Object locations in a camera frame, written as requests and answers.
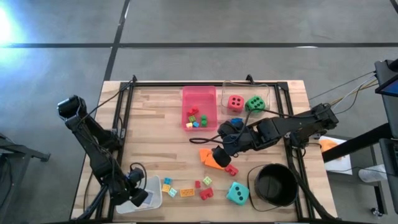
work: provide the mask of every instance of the wooden table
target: wooden table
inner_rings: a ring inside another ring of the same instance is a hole
[[[301,80],[287,82],[294,113],[297,114],[309,110],[310,105],[304,82]],[[99,103],[113,96],[119,90],[119,85],[120,82],[104,82]],[[257,88],[255,91],[263,93],[265,88],[269,87]],[[221,89],[222,87],[217,87],[218,104],[220,103],[219,99],[221,99]],[[248,88],[239,89],[239,94],[248,93],[255,94],[252,88],[250,90]],[[96,113],[97,122],[105,129],[110,129],[112,126],[116,101],[117,98],[111,100],[100,107]],[[287,111],[285,101],[282,100],[282,102],[284,111]],[[271,110],[277,111],[273,89],[270,90],[270,103]],[[250,202],[246,202],[244,206],[239,206],[225,197],[232,182],[237,181],[246,185],[248,171],[254,166],[269,163],[287,165],[283,141],[279,141],[275,146],[261,151],[250,150],[240,153],[239,157],[233,158],[232,161],[232,164],[239,169],[239,174],[231,177],[223,170],[205,167],[200,162],[198,150],[200,148],[212,148],[216,144],[191,144],[188,139],[192,137],[209,138],[216,135],[216,131],[185,132],[181,128],[181,106],[182,91],[180,87],[134,88],[121,168],[127,173],[130,163],[141,162],[145,165],[149,177],[158,175],[162,181],[165,177],[170,177],[173,179],[172,187],[175,189],[192,188],[195,180],[203,180],[205,176],[209,176],[213,180],[211,187],[215,191],[214,197],[203,201],[198,196],[198,192],[196,192],[196,196],[187,198],[181,198],[179,195],[171,198],[166,193],[163,193],[163,204],[160,208],[124,215],[115,211],[114,222],[289,222],[297,220],[294,204],[269,212],[257,212],[252,208]],[[220,107],[218,105],[219,123],[232,118],[232,116],[222,114]],[[272,116],[275,115],[270,113],[262,115],[263,118]],[[249,122],[258,119],[260,118],[251,118]],[[336,216],[328,177],[323,166],[321,151],[317,145],[311,144],[307,147],[304,162],[311,191],[326,210]],[[251,180],[255,178],[257,171],[254,170],[251,173]],[[73,206],[72,218],[78,217],[83,212],[83,196],[90,173],[89,158],[86,157]],[[252,184],[250,187],[251,195],[254,199],[253,202],[258,209],[265,210],[274,207],[259,200]],[[93,179],[88,189],[86,206],[90,204],[99,189],[99,184]],[[307,217],[307,209],[301,191],[300,199],[303,212],[305,217]],[[108,200],[109,197],[106,197],[104,217],[108,211]]]

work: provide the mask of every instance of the toy block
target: toy block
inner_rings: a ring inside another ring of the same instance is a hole
[[[242,96],[231,95],[228,98],[227,108],[231,109],[234,112],[242,112],[244,105],[244,99]]]
[[[188,115],[189,115],[189,116],[192,116],[192,115],[194,115],[195,113],[197,113],[198,111],[199,111],[199,110],[198,110],[198,107],[197,107],[197,106],[192,106],[192,108],[188,110]]]
[[[237,203],[238,205],[244,205],[249,197],[249,193],[250,191],[247,187],[238,182],[233,182],[228,190],[228,193],[226,194],[226,198]]]
[[[169,184],[164,184],[162,186],[162,191],[163,192],[169,192],[169,190],[170,190],[170,185]]]
[[[231,164],[228,164],[228,166],[225,167],[225,171],[229,172],[232,176],[235,176],[239,172],[238,169]]]
[[[207,198],[210,198],[210,197],[212,197],[214,195],[213,189],[210,187],[210,188],[208,188],[206,190],[202,190],[199,193],[199,195],[200,195],[202,200],[206,200]]]
[[[177,191],[176,191],[174,188],[171,188],[171,189],[169,190],[169,195],[170,195],[171,197],[174,197],[176,193],[177,193]]]
[[[211,149],[199,149],[200,162],[205,162],[209,154],[211,154]]]
[[[194,196],[194,195],[195,195],[194,189],[181,189],[180,190],[181,197],[190,197],[190,196]]]
[[[197,188],[197,189],[200,188],[200,181],[199,180],[195,181],[195,188]]]
[[[231,119],[231,124],[236,124],[238,122],[243,122],[243,119],[242,118],[232,118]]]
[[[171,179],[171,178],[168,178],[168,177],[166,177],[166,178],[164,179],[164,184],[171,185],[171,184],[172,184],[172,179]]]
[[[261,99],[260,96],[254,96],[252,97],[250,100],[248,100],[246,102],[246,104],[244,105],[244,109],[246,111],[250,111],[250,110],[254,110],[254,109],[258,109],[258,110],[254,110],[252,113],[260,113],[261,110],[266,108],[266,104],[264,103],[264,101]]]
[[[214,160],[213,155],[211,153],[209,155],[207,155],[207,158],[205,160],[205,165],[210,166],[212,168],[224,170],[224,168],[222,168],[220,165],[217,164],[217,162]]]
[[[189,116],[189,117],[188,117],[188,120],[189,120],[189,122],[194,122],[194,121],[196,121],[197,119],[196,119],[195,116]]]
[[[200,123],[202,127],[207,127],[207,121],[201,120]]]
[[[210,177],[205,177],[205,178],[203,179],[203,183],[205,183],[207,186],[209,186],[209,184],[211,183]]]

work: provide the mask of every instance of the black pot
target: black pot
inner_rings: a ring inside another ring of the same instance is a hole
[[[285,207],[297,198],[299,185],[289,168],[282,164],[269,164],[258,173],[254,190],[266,202]]]

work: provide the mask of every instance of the pink plastic bin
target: pink plastic bin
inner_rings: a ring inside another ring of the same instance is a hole
[[[188,110],[197,106],[199,112],[194,114],[199,128],[187,128]],[[207,116],[207,127],[201,126],[201,116]],[[215,86],[185,86],[182,88],[182,128],[186,131],[212,131],[217,128],[217,102]]]

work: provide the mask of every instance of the concrete floor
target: concrete floor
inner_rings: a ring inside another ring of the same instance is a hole
[[[20,43],[112,43],[124,0],[0,1],[9,19],[2,39]],[[396,42],[398,14],[388,0],[145,0],[131,1],[121,42]],[[315,96],[398,57],[396,48],[119,49],[111,80],[305,80]],[[57,116],[72,94],[89,108],[99,98],[111,49],[0,49],[0,132],[51,152],[33,160],[5,223],[67,220],[83,150]],[[365,79],[311,101],[329,102]],[[348,107],[350,101],[340,105]],[[386,122],[381,97],[362,91],[330,133],[353,137]],[[373,188],[331,182],[344,220],[393,223],[398,215],[385,191],[388,215],[374,218]]]

